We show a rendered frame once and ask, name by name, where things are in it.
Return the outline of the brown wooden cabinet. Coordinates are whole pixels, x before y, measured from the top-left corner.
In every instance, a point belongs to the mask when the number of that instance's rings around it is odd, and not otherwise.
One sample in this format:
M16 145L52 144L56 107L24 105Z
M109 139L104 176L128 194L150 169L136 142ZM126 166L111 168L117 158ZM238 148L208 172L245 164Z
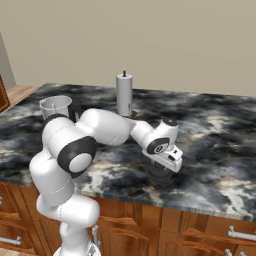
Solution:
M4 87L2 77L0 76L0 113L5 111L10 106L7 92Z

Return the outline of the wooden drawer front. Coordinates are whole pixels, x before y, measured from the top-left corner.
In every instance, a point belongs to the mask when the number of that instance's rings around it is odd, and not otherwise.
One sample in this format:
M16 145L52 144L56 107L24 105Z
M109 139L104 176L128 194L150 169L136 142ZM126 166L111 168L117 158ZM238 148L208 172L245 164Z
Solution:
M182 235L194 238L231 245L248 246L256 249L255 241L230 237L228 235L230 226L233 226L236 232L256 235L256 222L188 212L181 213L179 232Z
M0 237L15 239L21 237L20 246L0 242L0 247L31 255L45 256L41 241L32 224L21 220L17 214L0 213Z

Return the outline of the clear blender jar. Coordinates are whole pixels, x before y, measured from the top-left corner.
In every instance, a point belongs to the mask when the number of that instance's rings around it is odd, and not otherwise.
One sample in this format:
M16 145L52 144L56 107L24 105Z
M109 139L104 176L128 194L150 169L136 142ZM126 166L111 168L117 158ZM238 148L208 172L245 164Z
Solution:
M57 95L42 99L39 101L39 106L44 119L53 114L62 114L73 122L77 122L83 113L78 100L66 95Z

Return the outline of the wooden cupboard door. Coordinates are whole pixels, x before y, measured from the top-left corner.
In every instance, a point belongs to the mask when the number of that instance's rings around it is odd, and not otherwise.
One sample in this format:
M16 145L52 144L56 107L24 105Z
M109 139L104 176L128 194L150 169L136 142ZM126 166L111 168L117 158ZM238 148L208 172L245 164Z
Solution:
M149 238L134 219L101 216L98 224L103 256L149 256Z
M160 232L159 256L224 256L225 242Z

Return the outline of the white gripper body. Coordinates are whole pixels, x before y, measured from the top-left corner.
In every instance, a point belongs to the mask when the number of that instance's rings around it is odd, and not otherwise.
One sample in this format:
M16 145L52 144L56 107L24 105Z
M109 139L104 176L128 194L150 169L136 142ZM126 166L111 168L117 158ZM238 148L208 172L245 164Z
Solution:
M142 153L154 162L161 164L175 173L177 173L182 166L183 152L180 150L166 150L159 154L148 154L145 150L143 150Z

